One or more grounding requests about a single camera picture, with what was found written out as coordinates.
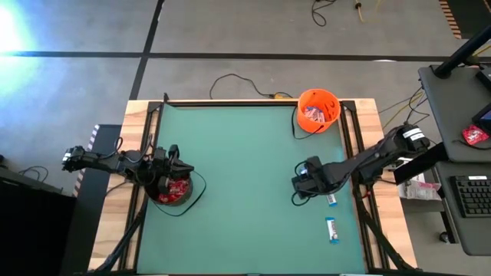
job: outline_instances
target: wire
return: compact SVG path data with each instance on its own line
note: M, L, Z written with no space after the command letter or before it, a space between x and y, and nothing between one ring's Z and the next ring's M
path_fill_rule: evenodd
M286 92L276 92L276 93L274 93L274 98L276 98L276 95L280 95L280 94L285 95L285 96L290 97L290 98L293 99L293 97L290 94L286 93Z
M377 4L375 5L375 14L378 13L378 9L380 8L383 1L384 0L377 0ZM358 0L354 0L354 8L358 10L358 17L360 18L361 23L367 23L367 21L365 21L363 19L363 16L361 15L361 3Z
M427 101L428 98L425 98L423 101L421 101L421 97L420 97L420 101L417 103L416 107L413 108L411 106L411 101L409 102L409 108L411 109L411 111L409 112L409 114L407 115L407 119L404 121L405 123L408 123L409 122L409 119L411 117L411 115L414 113L418 113L418 114L421 114L421 115L426 115L427 117L429 116L428 113L424 113L424 112L420 112L420 111L417 111L416 108L418 108L421 104L423 104L425 101Z
M454 140L452 141L452 143L461 143L463 144L464 146L468 146L469 148L471 149L475 149L475 150L491 150L491 147L485 147L485 148L482 148L482 147L478 147L478 146L474 146L474 145L470 145L462 140Z
M290 94L288 94L286 92L276 92L274 94L264 94L264 93L261 93L259 91L259 89L257 88L257 86L254 84L254 81L252 81L251 79L248 79L247 77L241 77L238 74L230 73L230 74L223 75L223 76L217 78L215 81L213 81L213 84L212 84L211 88L209 89L209 99L210 100L213 100L212 91L213 91L213 88L215 88L216 83L218 81L220 81L221 79L223 79L225 77L230 77L230 76L238 77L241 80L248 81L252 85L252 87L254 87L255 92L257 92L257 94L259 94L259 95L261 95L263 97L267 97L269 99L274 99L275 98L275 95L277 95L277 94L284 94L284 95L289 96L290 98L293 98Z
M366 199L370 195L371 195L371 192L367 190L367 192L361 197L361 199Z
M27 172L36 172L38 174L38 178L37 180L39 181L39 179L41 178L41 174L39 171L36 170L36 168L39 168L39 169L44 169L46 171L46 175L44 176L43 180L41 180L41 182L44 183L44 181L47 179L47 177L49 176L49 170L46 169L45 167L43 166L30 166L28 167L27 169L23 169L23 170L20 170L18 171L18 173L22 174L22 175L25 175L25 173Z
M437 143L436 143L435 141L433 141L432 139L430 139L430 138L428 138L428 137L427 137L427 139L428 139L428 140L429 140L431 143L435 144L435 146L436 146L436 144L437 144Z
M141 155L138 159L136 160L132 160L130 159L130 157L128 156L125 156L124 158L128 161L130 161L131 163L138 163L139 161L141 161L146 155L147 155L147 151L148 149L150 148L150 145L152 144L152 137L153 135L152 134L149 134L148 135L148 138L147 138L147 144L145 146L145 149L143 150L143 152L141 152Z
M155 205L155 207L157 207L157 208L158 208L158 209L159 209L159 210L160 210L162 213L164 213L164 214L166 214L166 215L170 215L170 216L173 216L173 217L178 217L178 216L181 216L181 215L186 214L186 212L188 212L188 211L191 209L191 207L193 207L193 206L194 206L194 204L195 204L196 202L198 202L198 200L201 198L201 196L203 195L203 193L204 193L204 192L205 192L205 190L206 190L206 180L205 180L205 178L204 178L204 177L203 177L201 174L199 174L197 171L193 171L193 173L195 173L195 174L197 174L199 177L201 177L201 179L202 179L202 180L204 181L204 183L205 183L205 187L203 188L203 190L201 191L201 193L198 195L198 197L197 197L197 198L196 198L196 199L193 201L193 203L191 203L191 205L189 205L189 207L188 207L188 208L186 208L186 210L184 210L183 212L181 212L181 213L180 213L180 214L178 214L178 215L174 215L174 214L170 214L170 213L168 213L168 212L163 211L163 210L162 210L162 209L161 209L161 208L160 208L160 207L159 207L159 206L158 206L158 205L157 205L157 204L156 204L156 203L155 203L153 200L151 200L151 202L153 202L153 204Z
M417 120L417 121L416 121L416 122L414 122L413 124L418 124L420 121L422 121L422 120L424 120L424 119L428 118L429 116L430 116L429 114L426 114L426 115L425 115L423 118L421 118L421 119Z
M390 180L386 180L386 179L382 179L382 178L377 178L377 181L382 181L382 182L385 182L385 183L390 183L390 184L397 184L396 182L394 181L390 181Z
M489 48L491 48L491 45L487 45L485 46L484 48L482 48L481 50L477 50L474 52L473 56L474 57L477 57L478 55L484 53L485 51L487 51Z
M321 8L325 8L325 7L328 7L330 5L333 5L337 0L314 0L312 2L312 8L311 8L311 16L312 16L312 20L314 21L314 23L319 26L319 27L324 27L326 26L326 24L328 23L326 20L325 20L325 17L324 15L321 15L320 13L318 13L317 11L320 10ZM315 7L315 3L316 2L327 2L327 4L325 5L321 5L321 6L318 6L317 8ZM320 19L322 19L322 21L324 23L319 23L316 19L315 19L315 15L317 15Z
M417 95L416 95L416 97L415 97L414 99L413 99L414 94L413 94L413 96L411 96L411 97L410 97L409 103L412 103L412 102L414 102L415 100L418 100L420 97L422 97L422 96L423 96L423 93L422 93L422 92L421 92L420 94L418 94L418 93L417 93L419 90L421 90L421 87L420 87L418 90L416 90L416 93L415 93L415 94L417 94ZM396 112L396 113L395 113L395 114L394 114L394 115L393 115L393 116L392 116L392 117L391 117L391 118L390 118L390 119L389 119L389 120L388 120L388 121L387 121L387 122L384 124L384 126L383 126L382 128L387 127L387 126L389 125L389 123L390 123L390 122L392 122L392 120L393 120L393 119L394 119L394 118L395 118L397 115L399 115L399 113L401 113L403 110L405 110L405 109L406 109L406 108L408 108L408 107L409 107L409 104L406 104L405 106L401 107L401 108L400 108L400 109L399 109L399 110L398 110L398 111L397 111L397 112Z
M381 114L381 113L383 113L383 112L385 112L385 111L387 111L387 110L389 110L389 109L392 109L392 108L396 107L398 104L402 104L403 102L405 102L405 101L407 101L407 100L410 100L410 99L411 99L411 97L408 97L408 98L406 98L406 99L404 99L404 100L402 100L402 101L398 101L398 102L394 103L393 105L389 106L388 108L385 108L385 109L383 109L382 111L378 111L378 113L379 113L379 114Z
M297 206L297 207L298 207L298 206L303 206L303 205L307 204L307 202L308 202L308 201L309 201L311 198L313 198L313 197L317 196L317 195L310 195L310 196L307 196L307 200L305 200L304 202L302 202L302 203L296 203L296 202L295 202L295 196L296 196L297 194L298 194L298 192L294 192L294 193L293 193L293 195L292 195L292 204L293 204L293 205L295 205L295 206Z
M157 173L154 171L153 172L153 176L152 176L152 180L150 180L149 182L145 183L143 181L140 180L140 177L138 176L138 171L135 172L135 178L137 179L137 183L142 185L142 186L147 186L147 185L150 185L153 183L153 181L155 181L155 178L157 177Z
M305 161L301 161L301 162L300 162L300 163L298 163L298 164L297 164L297 166L295 166L295 168L293 169L293 170L295 171L295 174L296 174L297 176L300 176L300 175L298 174L297 170L298 170L299 166L300 166L300 165L303 165L303 164L309 164L310 166L314 166L314 164L310 163L309 161L306 161L306 160L305 160Z
M313 133L310 133L308 134L307 136L304 136L304 137L296 137L295 136L295 123L293 122L293 118L295 117L295 110L297 110L297 106L295 105L295 108L293 109L293 112L292 112L292 134L293 134L293 138L297 139L297 140L303 140L305 138L309 138L310 136L318 133L319 130L321 130L324 125L320 126L318 129L316 129Z
M116 186L114 186L113 188L108 189L108 190L107 190L107 192L106 192L106 196L107 196L107 195L109 195L109 193L110 193L110 192L113 192L115 189L117 189L117 188L121 187L122 185L124 185L124 184L126 184L126 183L129 183L129 182L127 182L127 181L125 180L124 182L117 184L117 185L116 185Z
M114 156L114 154L118 153L121 146L123 146L123 137L119 137L119 138L117 138L116 141L114 141L114 151L112 153L109 153L105 157L101 157L99 160L108 159L108 158Z

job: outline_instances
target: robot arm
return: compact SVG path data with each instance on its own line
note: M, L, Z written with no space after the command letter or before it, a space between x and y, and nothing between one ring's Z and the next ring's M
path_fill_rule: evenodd
M382 140L369 149L343 162L322 165L317 156L300 162L295 168L292 184L303 199L313 195L327 195L340 190L354 173L357 183L373 185L385 166L399 157L414 157L427 151L430 141L417 126L404 124L392 129ZM298 174L297 168L305 164Z
M140 185L155 185L163 194L167 193L167 179L179 179L189 175L193 166L179 160L179 148L172 145L166 156L166 150L157 147L152 156L136 150L118 152L109 155L88 152L82 146L67 149L63 157L63 170L92 168L124 176L130 182Z

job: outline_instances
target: orange bucket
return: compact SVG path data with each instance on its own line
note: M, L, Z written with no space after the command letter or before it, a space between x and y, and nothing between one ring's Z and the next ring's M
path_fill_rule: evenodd
M322 111L325 122L315 122L305 116L307 107L317 107ZM308 133L323 133L341 114L341 105L337 97L326 89L309 89L300 95L297 106L298 125Z

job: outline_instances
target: red object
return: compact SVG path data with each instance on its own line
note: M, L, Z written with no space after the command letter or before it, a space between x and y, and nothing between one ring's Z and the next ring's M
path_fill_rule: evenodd
M474 125L471 125L463 130L462 135L469 145L485 141L489 138L489 135L487 135L483 130Z
M169 194L159 194L159 201L163 204L173 204L183 197L189 190L189 178L188 179L169 179L167 183L167 188L169 189Z
M370 191L367 191L367 193L365 195L363 195L361 198L366 199L368 196L370 196Z

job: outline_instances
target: black cable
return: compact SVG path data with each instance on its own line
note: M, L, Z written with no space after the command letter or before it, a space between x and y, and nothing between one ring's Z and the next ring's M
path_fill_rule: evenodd
M157 174L155 172L153 172L153 176L152 176L152 180L150 180L149 182L145 183L143 181L141 181L139 175L138 175L138 171L135 172L135 179L137 180L137 183L142 185L142 186L147 186L147 185L150 185L153 183L153 181L155 181L155 178L157 177Z
M116 186L114 186L111 189L108 189L107 192L106 192L106 196L109 195L110 192L113 192L115 189L121 187L122 185L124 185L126 183L129 183L129 182L125 181L125 182L122 182L122 183L117 184Z
M150 148L150 145L152 144L152 137L153 135L152 134L149 134L148 135L148 139L147 139L147 145L145 146L145 149L143 150L143 152L141 152L141 155L140 155L140 158L136 159L136 160L132 160L130 159L130 157L128 156L125 156L124 158L132 163L138 163L139 161L141 161L146 155L147 155L147 151L148 149Z
M311 8L311 16L312 16L312 20L314 21L314 23L319 26L319 27L324 27L326 26L326 24L328 23L326 20L325 20L325 17L324 15L321 15L320 13L318 13L317 11L320 10L321 8L325 8L325 7L328 7L332 4L334 4L337 0L314 0L314 2L312 3L312 8ZM325 5L320 5L318 6L317 8L315 7L315 3L316 2L327 2L327 4ZM318 16L320 19L322 19L322 21L324 23L319 23L317 21L317 19L315 19L315 16Z
M293 195L292 195L292 203L293 203L293 205L295 205L295 206L302 206L302 205L305 205L305 204L307 204L307 202L308 202L308 201L309 201L311 198L313 198L313 197L315 197L315 196L316 196L316 195L310 195L310 196L307 196L307 200L305 200L304 202L302 202L302 203L295 203L295 196L296 196L297 194L298 194L298 192L294 192L294 193L293 193Z
M297 166L295 166L295 168L294 168L295 174L296 174L297 176L300 176L300 175L298 174L298 172L297 172L297 169L298 169L298 168L299 168L299 166L300 166L300 165L302 165L302 164L308 164L308 165L310 165L310 166L314 166L314 164L310 163L309 161L306 161L306 160L305 160L305 161L301 161L301 162L300 162L300 163L298 163L298 164L297 164Z
M386 180L386 179L382 179L382 178L377 178L377 181L382 181L382 182L385 182L385 183L390 183L390 184L397 184L396 182L394 181L390 181L390 180Z
M276 97L276 95L278 95L278 94L283 94L283 95L285 95L285 96L288 96L288 97L290 97L290 98L293 98L293 97L292 97L290 94L288 94L288 93L286 93L286 92L276 92L276 93L274 93L274 96Z
M421 114L421 115L427 115L429 116L428 113L424 113L424 112L420 112L420 111L417 111L415 108L413 108L411 106L411 102L413 101L413 98L414 96L416 96L416 94L422 89L422 87L420 87L418 90L416 90L416 92L414 92L413 96L411 96L410 100L409 100L409 108L411 109L411 111L409 112L409 114L407 115L407 119L404 121L405 123L409 122L409 119L411 117L411 115L413 115L413 112L414 113L418 113L418 114ZM416 105L416 108L418 108L421 104L423 104L425 101L427 101L428 98L425 98L423 101L419 101L418 104Z
M424 120L424 119L428 118L429 116L430 116L429 114L424 115L424 117L423 117L423 118L421 118L421 119L417 120L416 122L414 122L414 123L413 123L413 125L418 124L420 121L422 121L422 120Z
M108 158L114 156L114 154L118 153L121 146L123 146L123 137L117 138L117 140L114 141L114 151L112 153L109 153L108 155L106 155L104 157L101 157L100 160L108 159Z
M230 76L238 77L239 79L241 79L243 81L248 81L252 85L252 87L254 87L255 92L257 92L257 94L259 94L259 95L261 95L263 97L267 97L269 99L274 99L276 94L284 94L284 95L287 95L289 97L292 97L292 96L290 96L290 94L288 94L286 92L276 92L274 94L264 94L264 93L261 93L259 91L259 89L257 88L257 86L254 84L254 81L252 81L251 79L248 79L247 77L241 77L238 74L230 73L230 74L223 75L223 76L217 78L215 81L213 81L213 84L212 84L211 88L209 89L209 99L210 100L213 100L212 91L213 91L213 88L215 88L216 83L218 81L220 81L221 79L223 79L225 77L230 77Z
M316 134L319 130L321 130L324 127L324 126L320 126L316 131L314 131L313 133L308 134L305 137L296 137L295 136L295 123L293 122L293 118L295 117L295 111L296 110L297 110L297 106L295 105L295 108L293 109L293 112L292 112L292 134L293 134L293 138L295 138L297 140L303 140L305 138L309 138L310 136Z
M39 181L39 179L41 178L41 173L38 170L36 170L36 169L28 169L26 171L19 171L18 173L20 173L21 175L25 176L25 174L28 173L28 172L35 172L35 173L37 173L38 174L38 177L36 177L36 180L37 181Z
M23 170L18 171L18 173L24 175L26 172L29 172L29 171L36 172L38 174L37 180L39 181L39 179L41 178L41 174L35 168L44 169L46 171L46 175L44 176L43 180L41 180L41 182L44 182L47 179L47 177L49 176L49 170L43 166L30 166L27 169L23 169Z
M385 109L383 109L382 111L379 111L378 113L379 113L379 114L381 114L381 113L383 113L383 112L385 112L385 111L387 111L387 110L389 110L389 109L391 109L391 108L394 108L394 107L395 107L395 106L397 106L398 104L402 104L403 102L410 100L412 97L413 97L413 96L408 97L408 98L406 98L406 99L404 99L404 100L398 101L398 102L394 103L393 105L389 106L388 108L385 108Z
M158 209L159 209L159 210L160 210L162 213L164 213L164 214L166 214L166 215L170 215L170 216L173 216L173 217L178 217L178 216L181 216L181 215L186 214L186 212L187 212L189 209L191 209L191 207L193 207L193 206L194 206L194 204L195 204L196 202L198 202L198 200L201 198L201 196L203 195L203 193L204 193L204 192L205 192L205 190L206 190L206 180L205 180L205 178L204 178L202 175L200 175L200 174L199 174L197 171L193 171L193 173L195 173L195 174L197 174L199 177L201 177L201 179L202 179L202 180L204 181L204 183L205 183L205 187L203 188L203 190L201 191L201 193L198 195L198 197L197 197L197 198L194 200L194 202L193 202L193 203L191 203L191 205L190 205L188 208L186 208L186 210L184 210L184 212L181 212L181 213L180 213L180 214L178 214L178 215L170 214L170 213L168 213L168 212L163 211L163 210L162 210L162 209L161 209L161 208L160 208L160 207L159 207L159 206L158 206L158 205L157 205L157 204L156 204L156 203L155 203L153 200L151 200L151 202L153 202L153 204L155 205L155 207L157 207L157 208L158 208Z
M491 147L485 147L485 148L482 148L482 147L478 147L478 146L474 146L474 145L470 145L462 140L454 140L452 141L452 143L461 143L463 144L464 146L468 146L469 148L471 149L475 149L475 150L491 150Z

